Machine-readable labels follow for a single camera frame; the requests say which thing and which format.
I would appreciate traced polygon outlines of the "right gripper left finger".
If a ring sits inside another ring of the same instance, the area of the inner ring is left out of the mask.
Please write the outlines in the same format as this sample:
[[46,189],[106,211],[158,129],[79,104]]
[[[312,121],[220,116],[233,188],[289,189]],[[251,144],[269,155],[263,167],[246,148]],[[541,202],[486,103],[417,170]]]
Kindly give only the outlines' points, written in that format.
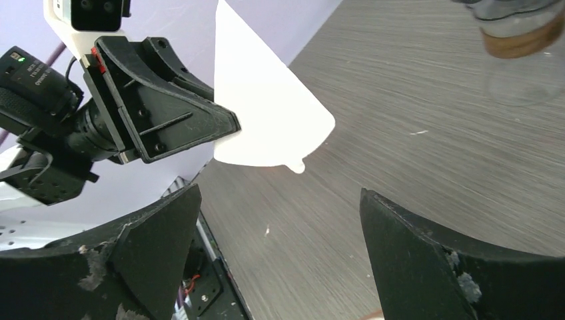
[[201,206],[189,185],[39,249],[1,252],[2,319],[170,319]]

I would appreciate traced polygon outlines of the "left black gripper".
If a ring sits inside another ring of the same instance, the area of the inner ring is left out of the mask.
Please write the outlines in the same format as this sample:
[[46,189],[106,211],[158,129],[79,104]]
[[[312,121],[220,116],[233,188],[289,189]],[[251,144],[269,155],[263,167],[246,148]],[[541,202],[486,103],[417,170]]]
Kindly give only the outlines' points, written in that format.
[[86,103],[76,84],[22,48],[1,56],[1,128],[17,136],[1,158],[5,195],[54,205],[98,180],[97,161],[152,163],[241,128],[164,37],[100,37],[83,70]]

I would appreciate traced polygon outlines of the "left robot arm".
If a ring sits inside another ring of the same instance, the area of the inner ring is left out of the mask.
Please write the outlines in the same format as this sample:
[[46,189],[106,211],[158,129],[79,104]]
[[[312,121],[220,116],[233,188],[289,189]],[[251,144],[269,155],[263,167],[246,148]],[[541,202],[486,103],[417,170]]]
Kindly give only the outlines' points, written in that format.
[[48,218],[98,181],[99,161],[153,163],[236,133],[237,116],[183,65],[169,41],[102,36],[79,59],[90,98],[14,46],[1,56],[1,248],[38,248],[91,227]]

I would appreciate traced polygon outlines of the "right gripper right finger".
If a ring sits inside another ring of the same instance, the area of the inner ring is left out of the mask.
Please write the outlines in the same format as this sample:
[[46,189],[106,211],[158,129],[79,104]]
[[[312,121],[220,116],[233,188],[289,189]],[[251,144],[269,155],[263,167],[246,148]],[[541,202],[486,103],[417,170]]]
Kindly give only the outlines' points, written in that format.
[[360,220],[386,319],[563,319],[564,258],[517,251],[369,189]]

